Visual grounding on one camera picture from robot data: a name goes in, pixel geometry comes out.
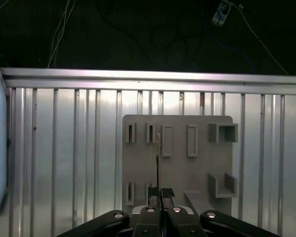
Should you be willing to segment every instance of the corrugated metal wall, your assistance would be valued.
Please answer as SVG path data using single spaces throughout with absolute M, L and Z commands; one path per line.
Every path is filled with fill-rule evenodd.
M 11 90 L 0 237 L 49 237 L 121 207 L 122 118 L 228 115 L 239 124 L 233 216 L 296 237 L 296 95 Z

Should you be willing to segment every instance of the rectangular slot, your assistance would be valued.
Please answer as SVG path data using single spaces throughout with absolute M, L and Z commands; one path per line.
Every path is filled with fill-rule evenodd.
M 128 182 L 126 184 L 126 198 L 125 205 L 133 206 L 135 205 L 135 182 Z
M 126 142 L 135 143 L 135 122 L 126 125 Z
M 155 143 L 156 142 L 156 125 L 155 122 L 147 122 L 147 143 Z
M 213 198 L 237 197 L 237 180 L 227 173 L 224 173 L 223 176 L 214 176 L 208 173 L 207 187 Z
M 208 124 L 209 142 L 238 142 L 238 125 L 237 124 Z
M 215 123 L 208 124 L 208 141 L 218 142 L 218 126 Z
M 238 125 L 219 125 L 220 142 L 238 142 Z
M 162 156 L 170 157 L 172 152 L 172 126 L 162 126 Z
M 187 126 L 187 156 L 196 157 L 198 151 L 198 127 L 195 124 Z

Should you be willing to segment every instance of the gray mounting plate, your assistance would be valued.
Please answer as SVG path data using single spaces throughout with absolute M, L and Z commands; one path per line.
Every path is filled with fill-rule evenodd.
M 160 186 L 173 189 L 175 205 L 230 214 L 231 198 L 237 195 L 237 181 L 231 173 L 238 126 L 229 116 L 126 115 L 123 210 L 147 205 L 147 189 L 156 186 L 157 133 L 162 138 Z M 190 194 L 201 197 L 199 203 Z

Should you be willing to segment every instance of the screw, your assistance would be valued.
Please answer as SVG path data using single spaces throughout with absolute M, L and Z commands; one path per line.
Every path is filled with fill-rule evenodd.
M 154 212 L 154 208 L 153 207 L 148 207 L 147 212 Z
M 121 213 L 116 213 L 116 214 L 114 214 L 114 217 L 115 217 L 115 218 L 122 218 L 122 217 L 123 217 L 123 214 L 121 214 Z
M 213 212 L 209 212 L 206 214 L 209 218 L 214 219 L 216 217 L 216 215 Z
M 174 212 L 180 212 L 181 211 L 181 208 L 179 208 L 179 207 L 173 207 L 173 209 L 172 209 Z

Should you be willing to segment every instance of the aluminum frame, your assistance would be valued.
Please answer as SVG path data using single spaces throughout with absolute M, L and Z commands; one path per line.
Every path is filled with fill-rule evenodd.
M 1 237 L 53 236 L 120 208 L 127 114 L 231 116 L 239 124 L 233 216 L 296 237 L 296 77 L 1 71 L 13 138 Z

